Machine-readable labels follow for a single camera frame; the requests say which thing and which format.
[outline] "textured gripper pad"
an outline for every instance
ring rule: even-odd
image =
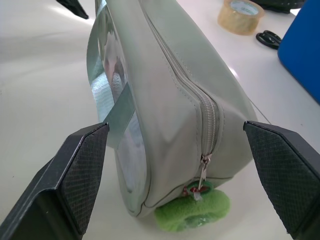
[[[319,176],[282,134],[253,124],[244,130],[262,186],[287,232],[296,235],[319,204]]]
[[[62,182],[62,196],[81,235],[87,230],[98,194],[107,134],[108,126],[103,126],[85,137]]]

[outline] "scissors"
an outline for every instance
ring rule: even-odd
[[[258,33],[255,38],[263,45],[275,50],[278,50],[282,41],[281,37],[269,30]]]

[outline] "green sponge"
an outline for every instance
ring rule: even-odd
[[[180,232],[213,223],[227,215],[230,199],[219,190],[202,195],[201,201],[192,196],[180,197],[154,211],[160,229],[166,232]]]

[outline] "black object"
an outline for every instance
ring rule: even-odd
[[[289,14],[291,9],[300,9],[306,0],[251,0],[263,9]]]
[[[78,0],[56,0],[58,3],[69,9],[73,14],[80,18],[88,19],[89,16],[81,6]]]
[[[275,50],[278,50],[282,41],[281,37],[269,30],[258,33],[255,38],[263,45]]]
[[[80,240],[100,186],[109,126],[71,134],[0,226],[1,240]]]
[[[258,175],[293,239],[320,239],[320,155],[296,132],[248,121]]]

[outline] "gray strap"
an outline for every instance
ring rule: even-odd
[[[135,112],[135,107],[128,84],[125,85],[114,104],[111,88],[102,65],[98,46],[99,16],[106,6],[106,1],[101,0],[88,41],[86,70],[98,112],[98,120],[109,124],[107,145],[116,148]]]

